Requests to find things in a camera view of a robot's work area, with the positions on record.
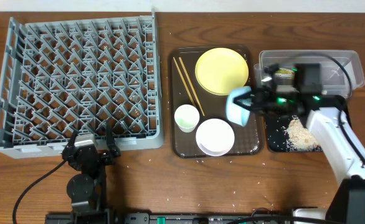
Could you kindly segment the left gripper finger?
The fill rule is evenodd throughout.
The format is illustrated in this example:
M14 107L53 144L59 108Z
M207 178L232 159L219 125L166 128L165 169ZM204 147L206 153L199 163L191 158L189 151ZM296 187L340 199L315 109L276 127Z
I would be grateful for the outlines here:
M113 137L112 128L109 125L106 125L106 145L109 153L113 157L121 156L121 151L119 147L116 145L115 139Z
M72 136L71 136L71 138L69 139L69 141L68 141L68 143L67 143L67 145L66 145L66 149L71 149L71 148L73 148L73 147L74 147L75 139L76 139L77 135L78 135L78 131L76 131L76 130L75 130L75 131L72 133Z

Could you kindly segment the light blue bowl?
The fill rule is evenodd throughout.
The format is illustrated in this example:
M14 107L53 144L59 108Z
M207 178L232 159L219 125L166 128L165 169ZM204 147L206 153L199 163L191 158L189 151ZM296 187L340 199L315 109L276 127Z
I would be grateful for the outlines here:
M226 101L225 105L225 113L227 116L227 119L235 124L238 124L240 126L245 126L249 120L250 111L242 108L241 106L238 106L234 103L233 99L236 96L240 96L244 93L250 92L252 89L249 86L244 86L241 88L237 88L232 90Z

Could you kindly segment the yellow green wrapper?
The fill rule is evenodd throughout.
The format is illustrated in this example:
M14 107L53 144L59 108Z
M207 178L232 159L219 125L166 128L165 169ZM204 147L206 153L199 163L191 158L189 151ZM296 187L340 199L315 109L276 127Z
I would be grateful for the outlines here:
M295 72L287 68L279 68L274 75L278 78L294 79Z

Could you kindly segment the white paper napkin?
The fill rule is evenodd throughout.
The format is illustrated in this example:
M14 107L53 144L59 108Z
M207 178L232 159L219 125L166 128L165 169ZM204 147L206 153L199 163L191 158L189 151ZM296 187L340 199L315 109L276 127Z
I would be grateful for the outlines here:
M355 89L356 88L356 77L354 74L352 62L349 62L347 65L345 65L344 69L347 71L347 73L350 77L350 82L351 82L352 88Z

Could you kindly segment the pink white bowl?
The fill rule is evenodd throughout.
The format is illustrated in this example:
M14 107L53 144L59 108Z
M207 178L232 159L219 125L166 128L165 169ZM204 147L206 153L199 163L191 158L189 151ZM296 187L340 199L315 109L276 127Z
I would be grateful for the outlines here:
M196 131L196 143L208 156L223 156L235 143L232 127L222 119L208 119L201 123Z

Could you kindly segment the white green cup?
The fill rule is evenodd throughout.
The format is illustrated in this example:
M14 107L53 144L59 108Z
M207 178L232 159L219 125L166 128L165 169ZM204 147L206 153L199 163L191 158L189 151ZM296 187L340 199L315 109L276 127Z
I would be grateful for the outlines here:
M181 105L174 112L174 121L184 133L192 132L199 123L200 114L193 105Z

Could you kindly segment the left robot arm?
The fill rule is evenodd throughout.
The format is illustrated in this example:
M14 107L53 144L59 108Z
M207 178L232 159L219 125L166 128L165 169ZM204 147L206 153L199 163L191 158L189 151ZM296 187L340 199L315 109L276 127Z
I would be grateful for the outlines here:
M72 223L117 223L116 212L107 204L106 166L121 155L111 127L106 126L105 144L99 145L92 134L74 131L62 151L62 159L79 173L67 184L71 199Z

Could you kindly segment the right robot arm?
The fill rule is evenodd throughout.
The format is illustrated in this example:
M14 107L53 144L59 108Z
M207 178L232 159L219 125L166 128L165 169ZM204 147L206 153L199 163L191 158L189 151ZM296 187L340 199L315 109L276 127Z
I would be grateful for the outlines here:
M291 223L365 223L365 148L353 132L345 113L347 99L323 93L321 65L297 63L288 73L291 83L281 79L279 64L264 69L270 86L233 91L227 106L251 113L284 117L302 115L305 128L322 148L339 183L325 213L296 209L277 220Z

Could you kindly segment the black waste tray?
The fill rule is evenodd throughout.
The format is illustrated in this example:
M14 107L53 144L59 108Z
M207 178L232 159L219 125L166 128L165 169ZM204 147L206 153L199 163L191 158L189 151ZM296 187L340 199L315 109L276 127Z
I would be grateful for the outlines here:
M292 116L298 116L302 125L306 126L307 118L311 110L317 110L321 107L343 107L346 99L340 95L323 95L316 96L312 100L303 103L299 112L288 116L265 117L265 129L268 148L273 152L288 152L285 145L286 137L283 136L283 128L287 126Z

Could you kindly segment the grey dishwasher rack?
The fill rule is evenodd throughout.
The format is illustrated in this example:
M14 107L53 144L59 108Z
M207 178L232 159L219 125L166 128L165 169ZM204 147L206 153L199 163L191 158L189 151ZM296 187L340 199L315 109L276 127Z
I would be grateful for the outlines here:
M0 152L57 156L74 132L122 151L164 142L155 15L21 24L0 74Z

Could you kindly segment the clear plastic bin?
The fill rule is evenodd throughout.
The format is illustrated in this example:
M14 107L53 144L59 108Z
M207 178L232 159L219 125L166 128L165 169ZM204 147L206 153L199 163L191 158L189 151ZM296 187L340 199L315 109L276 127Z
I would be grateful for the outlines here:
M291 69L296 63L319 63L321 65L321 81L324 93L348 97L349 84L343 69L328 58L311 55L312 52L333 57L342 65L343 69L345 65L352 62L356 77L355 89L362 88L365 85L359 55L353 50L264 50L260 52L259 63L254 65L256 85L260 87L271 84L268 74L263 72L263 68L268 65L279 63L282 68Z

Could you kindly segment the yellow plate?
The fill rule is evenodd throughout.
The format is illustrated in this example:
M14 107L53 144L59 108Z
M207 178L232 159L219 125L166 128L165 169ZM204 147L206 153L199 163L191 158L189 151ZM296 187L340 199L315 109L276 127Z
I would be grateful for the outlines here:
M200 86L213 95L228 95L245 86L249 79L247 61L228 48L204 52L196 62L195 76Z

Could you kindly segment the brown serving tray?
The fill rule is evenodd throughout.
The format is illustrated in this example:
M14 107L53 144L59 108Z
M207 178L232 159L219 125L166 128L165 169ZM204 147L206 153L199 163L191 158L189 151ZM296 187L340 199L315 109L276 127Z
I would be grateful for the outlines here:
M225 115L226 96L213 95L200 84L195 77L195 66L199 57L215 46L205 47L182 47L176 48L168 56L169 78L169 109L171 114L171 145L174 153L183 159L205 158L196 143L196 132L182 132L174 121L174 112L181 105L190 104L190 97L185 89L181 75L187 71L192 85L198 95L204 113L201 114L200 122L211 118L219 118L227 121ZM235 134L235 142L227 156L252 156L259 153L265 144L265 131L263 119L251 114L248 123L242 127L238 124L229 123Z

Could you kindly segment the right bamboo chopstick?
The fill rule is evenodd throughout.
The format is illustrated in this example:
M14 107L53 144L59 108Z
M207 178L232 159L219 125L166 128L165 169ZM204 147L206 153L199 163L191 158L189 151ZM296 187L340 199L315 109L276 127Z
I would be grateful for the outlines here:
M202 107L202 105L201 105L201 102L199 101L199 98L198 98L198 96L197 96L196 90L194 89L194 86L193 86L193 84L192 84L192 81L191 81L191 79L190 79L190 77L189 77L189 74L188 74L188 72L187 72L187 70L186 70L185 64L184 64L184 62L183 62L183 60L182 60L182 58L181 58L181 57L179 57L179 61L180 61L180 64L182 65L182 68L183 68L184 73L185 73L185 75L186 75L186 78L187 78L187 80L188 80L188 82L189 82L189 85L190 85L190 87L191 87L191 89L192 89L192 92L193 92L194 97L195 97L195 99L196 99L196 101L197 101L197 104L198 104L198 106L199 106L199 108L200 108L200 110L201 110L201 113L202 113L202 115L203 115L203 116L205 116L205 113L204 113L203 107Z

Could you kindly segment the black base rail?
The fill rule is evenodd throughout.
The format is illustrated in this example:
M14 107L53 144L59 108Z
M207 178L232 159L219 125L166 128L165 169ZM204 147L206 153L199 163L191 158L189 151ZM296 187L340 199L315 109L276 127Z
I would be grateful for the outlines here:
M194 224L194 223L214 223L214 224L224 224L229 223L234 220L239 220L248 217L271 217L276 215L266 215L266 214L256 214L249 216L242 215L150 215L148 213L128 213L123 218L115 218L113 223L123 223L123 224ZM75 223L71 215L67 214L48 214L45 216L44 223ZM291 223L289 221L254 221L254 222L243 222L243 223Z

